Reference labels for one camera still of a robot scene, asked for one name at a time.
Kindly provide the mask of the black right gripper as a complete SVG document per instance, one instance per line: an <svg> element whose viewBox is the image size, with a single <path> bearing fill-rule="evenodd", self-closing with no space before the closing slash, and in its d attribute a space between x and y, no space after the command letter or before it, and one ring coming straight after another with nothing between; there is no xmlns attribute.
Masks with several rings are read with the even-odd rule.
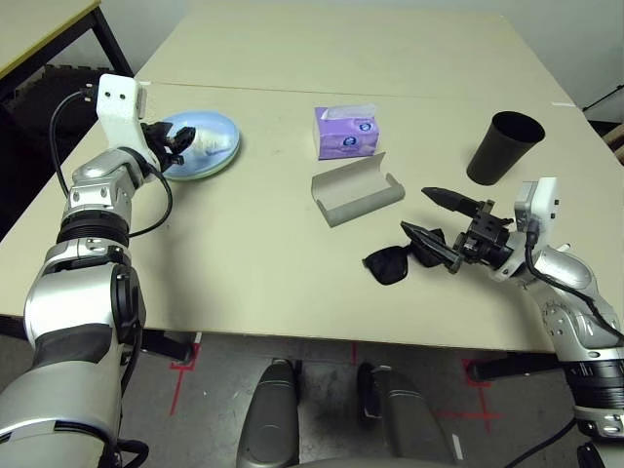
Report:
<svg viewBox="0 0 624 468"><path fill-rule="evenodd" d="M433 232L402 221L400 225L421 265L427 268L443 265L449 273L455 274L461 266L461 256L471 264L504 264L511 256L512 249L507 246L510 238L508 226L514 223L514 219L493 215L492 200L478 202L441 187L424 187L421 192L448 211L472 217L467 230L460 232L455 240L454 248L458 252Z"/></svg>

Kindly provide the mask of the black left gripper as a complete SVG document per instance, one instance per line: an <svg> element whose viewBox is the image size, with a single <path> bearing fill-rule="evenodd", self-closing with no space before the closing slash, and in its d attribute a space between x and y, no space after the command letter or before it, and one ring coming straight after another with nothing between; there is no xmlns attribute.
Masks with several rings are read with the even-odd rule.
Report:
<svg viewBox="0 0 624 468"><path fill-rule="evenodd" d="M140 126L147 146L154 153L160 165L163 167L184 165L184 157L181 154L171 153L168 148L190 146L196 135L194 127L182 127L173 136L168 137L168 132L172 127L171 123L141 123Z"/></svg>

